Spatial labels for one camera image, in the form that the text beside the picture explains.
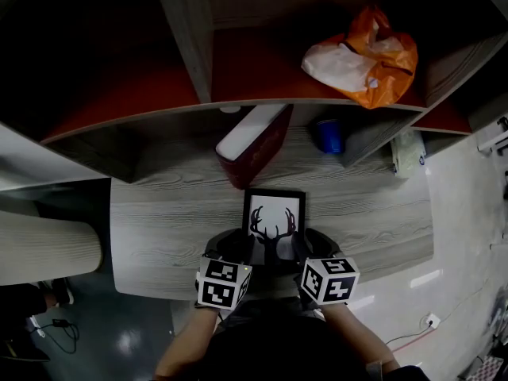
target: dark floor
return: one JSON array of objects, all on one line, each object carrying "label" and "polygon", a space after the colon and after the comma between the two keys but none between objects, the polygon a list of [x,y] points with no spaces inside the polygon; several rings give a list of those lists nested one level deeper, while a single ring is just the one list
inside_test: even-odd
[{"label": "dark floor", "polygon": [[[69,278],[75,303],[37,316],[40,325],[63,318],[79,327],[74,355],[48,338],[33,341],[51,361],[44,364],[53,381],[150,380],[172,339],[170,301],[120,294],[114,287],[110,254],[110,180],[60,184],[18,192],[36,200],[41,217],[85,221],[101,238],[104,261],[96,272]],[[49,328],[65,348],[72,341],[62,329]]]}]

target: framed deer print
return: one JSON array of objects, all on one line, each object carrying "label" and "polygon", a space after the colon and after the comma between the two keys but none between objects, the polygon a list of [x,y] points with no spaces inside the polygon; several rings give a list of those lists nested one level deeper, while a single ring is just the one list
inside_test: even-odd
[{"label": "framed deer print", "polygon": [[242,229],[256,238],[251,264],[294,260],[291,236],[305,229],[305,192],[247,189]]}]

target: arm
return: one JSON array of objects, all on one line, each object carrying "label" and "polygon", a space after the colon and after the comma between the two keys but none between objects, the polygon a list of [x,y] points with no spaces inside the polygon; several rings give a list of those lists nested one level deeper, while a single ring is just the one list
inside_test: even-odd
[{"label": "arm", "polygon": [[169,380],[181,375],[205,356],[217,322],[219,309],[200,308],[194,310],[182,332],[157,365],[155,381]]},{"label": "arm", "polygon": [[400,367],[388,346],[359,321],[345,304],[321,306],[321,311],[329,327],[342,336],[365,365],[380,361],[383,374]]}]

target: book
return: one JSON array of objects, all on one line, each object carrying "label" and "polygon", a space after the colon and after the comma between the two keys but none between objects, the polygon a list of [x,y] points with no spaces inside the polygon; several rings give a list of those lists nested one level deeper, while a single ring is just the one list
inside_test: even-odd
[{"label": "book", "polygon": [[254,107],[222,140],[215,152],[231,184],[245,189],[280,150],[292,105]]}]

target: black picture frame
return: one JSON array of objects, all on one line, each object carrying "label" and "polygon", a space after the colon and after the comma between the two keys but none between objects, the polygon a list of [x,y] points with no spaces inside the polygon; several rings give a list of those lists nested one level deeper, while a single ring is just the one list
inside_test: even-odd
[{"label": "black picture frame", "polygon": [[256,189],[249,188],[244,194],[244,216],[242,219],[241,229],[244,235],[248,235],[248,226],[250,224],[250,209],[252,196],[271,196],[273,198],[296,198],[299,200],[298,208],[298,232],[303,233],[305,230],[305,208],[306,193],[299,190],[276,190],[276,189]]}]

